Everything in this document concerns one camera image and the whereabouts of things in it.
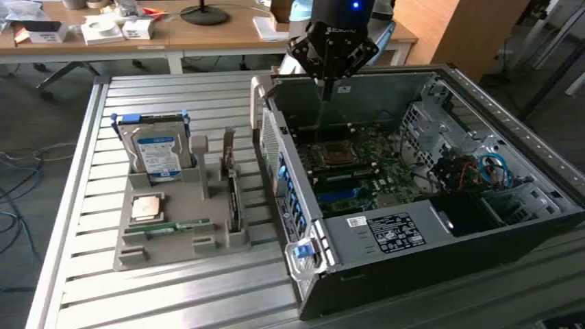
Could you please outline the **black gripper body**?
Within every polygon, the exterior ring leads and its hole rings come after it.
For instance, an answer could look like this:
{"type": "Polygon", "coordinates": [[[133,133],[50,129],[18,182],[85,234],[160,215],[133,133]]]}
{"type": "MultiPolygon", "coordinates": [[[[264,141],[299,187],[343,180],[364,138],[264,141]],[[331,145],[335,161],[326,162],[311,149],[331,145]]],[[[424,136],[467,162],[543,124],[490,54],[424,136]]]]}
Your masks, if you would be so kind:
{"type": "Polygon", "coordinates": [[[307,37],[316,52],[328,46],[342,46],[354,51],[368,39],[368,22],[374,1],[314,1],[307,37]]]}

